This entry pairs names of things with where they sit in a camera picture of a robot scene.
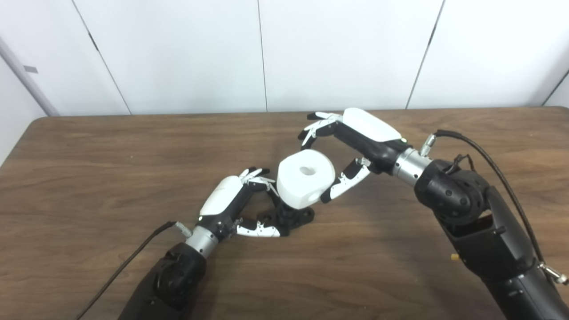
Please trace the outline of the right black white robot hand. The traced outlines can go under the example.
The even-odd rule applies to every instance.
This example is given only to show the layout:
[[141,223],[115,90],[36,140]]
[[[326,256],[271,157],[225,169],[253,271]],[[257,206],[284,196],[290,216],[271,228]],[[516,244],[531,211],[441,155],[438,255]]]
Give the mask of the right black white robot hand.
[[311,148],[321,136],[335,136],[361,154],[323,192],[320,196],[322,203],[331,202],[362,182],[370,173],[392,174],[397,159],[411,148],[400,132],[359,108],[348,108],[342,115],[315,112],[307,115],[307,119],[313,123],[297,136],[301,140],[302,150]]

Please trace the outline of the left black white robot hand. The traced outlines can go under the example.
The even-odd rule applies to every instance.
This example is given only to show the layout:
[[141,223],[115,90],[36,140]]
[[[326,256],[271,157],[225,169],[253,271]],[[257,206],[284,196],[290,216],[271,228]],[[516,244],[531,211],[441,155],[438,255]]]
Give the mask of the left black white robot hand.
[[237,176],[225,177],[209,195],[200,210],[197,227],[211,233],[218,241],[233,235],[276,238],[287,233],[268,221],[241,217],[244,207],[256,192],[266,192],[279,201],[276,181],[267,178],[268,168],[250,167]]

